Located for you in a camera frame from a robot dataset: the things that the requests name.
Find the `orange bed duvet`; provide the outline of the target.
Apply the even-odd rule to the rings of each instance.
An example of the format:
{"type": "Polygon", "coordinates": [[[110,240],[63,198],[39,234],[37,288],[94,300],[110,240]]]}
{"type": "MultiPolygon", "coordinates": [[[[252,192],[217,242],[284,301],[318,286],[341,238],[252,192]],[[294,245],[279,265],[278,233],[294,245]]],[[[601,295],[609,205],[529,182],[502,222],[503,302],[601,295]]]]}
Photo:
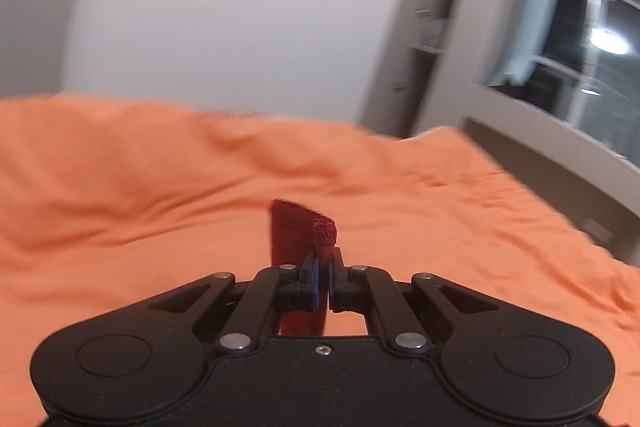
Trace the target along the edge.
{"type": "Polygon", "coordinates": [[[270,262],[269,207],[333,219],[350,265],[445,277],[599,337],[603,407],[639,421],[639,271],[459,131],[393,140],[350,124],[36,96],[1,103],[1,421],[43,410],[47,335],[216,271],[270,262]]]}

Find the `dark red knit sweater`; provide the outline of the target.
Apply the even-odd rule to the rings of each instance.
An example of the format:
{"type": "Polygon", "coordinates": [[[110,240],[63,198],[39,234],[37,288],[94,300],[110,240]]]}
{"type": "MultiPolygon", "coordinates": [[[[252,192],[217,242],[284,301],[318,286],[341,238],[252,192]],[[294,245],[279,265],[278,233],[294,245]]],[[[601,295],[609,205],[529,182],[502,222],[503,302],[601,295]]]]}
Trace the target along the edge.
{"type": "Polygon", "coordinates": [[[299,265],[311,249],[319,259],[319,298],[314,311],[285,314],[281,333],[285,336],[322,336],[326,327],[329,292],[329,262],[337,240],[335,222],[297,202],[275,199],[270,206],[271,263],[299,265]]]}

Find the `open grey wardrobe door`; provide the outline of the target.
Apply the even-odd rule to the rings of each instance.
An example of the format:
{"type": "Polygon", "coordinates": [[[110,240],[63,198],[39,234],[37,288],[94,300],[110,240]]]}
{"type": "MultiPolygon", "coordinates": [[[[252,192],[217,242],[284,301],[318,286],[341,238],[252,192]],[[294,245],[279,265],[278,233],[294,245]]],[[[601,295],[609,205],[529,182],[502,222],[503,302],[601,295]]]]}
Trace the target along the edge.
{"type": "Polygon", "coordinates": [[[414,46],[422,42],[425,27],[442,26],[450,5],[451,0],[397,0],[359,117],[361,126],[398,138],[411,133],[435,61],[433,54],[414,46]]]}

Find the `window with dark glass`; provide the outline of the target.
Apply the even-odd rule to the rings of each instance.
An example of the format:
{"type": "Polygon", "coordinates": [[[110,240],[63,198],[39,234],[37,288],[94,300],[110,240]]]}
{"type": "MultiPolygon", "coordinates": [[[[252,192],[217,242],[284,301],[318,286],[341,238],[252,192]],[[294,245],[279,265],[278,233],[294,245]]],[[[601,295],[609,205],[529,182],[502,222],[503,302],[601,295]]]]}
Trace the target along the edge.
{"type": "Polygon", "coordinates": [[[558,0],[521,87],[497,88],[639,161],[639,0],[558,0]]]}

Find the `left light blue curtain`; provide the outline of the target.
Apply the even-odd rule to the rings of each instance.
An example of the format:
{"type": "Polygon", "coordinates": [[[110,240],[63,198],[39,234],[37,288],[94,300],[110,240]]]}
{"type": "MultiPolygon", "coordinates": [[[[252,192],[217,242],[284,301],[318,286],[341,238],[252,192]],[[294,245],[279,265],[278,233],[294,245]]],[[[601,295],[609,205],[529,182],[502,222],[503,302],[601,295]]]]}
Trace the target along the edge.
{"type": "Polygon", "coordinates": [[[511,27],[495,72],[486,86],[497,88],[506,81],[523,86],[535,69],[549,35],[558,0],[516,0],[511,27]]]}

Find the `grey built-in wardrobe unit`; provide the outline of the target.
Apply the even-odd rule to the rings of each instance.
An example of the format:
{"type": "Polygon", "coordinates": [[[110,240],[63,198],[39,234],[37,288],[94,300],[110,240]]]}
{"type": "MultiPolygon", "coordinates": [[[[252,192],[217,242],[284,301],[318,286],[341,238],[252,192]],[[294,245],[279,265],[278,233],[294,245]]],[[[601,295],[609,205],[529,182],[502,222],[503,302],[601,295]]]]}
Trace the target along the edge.
{"type": "Polygon", "coordinates": [[[487,87],[516,0],[399,0],[360,124],[463,130],[617,259],[639,260],[639,170],[566,122],[487,87]]]}

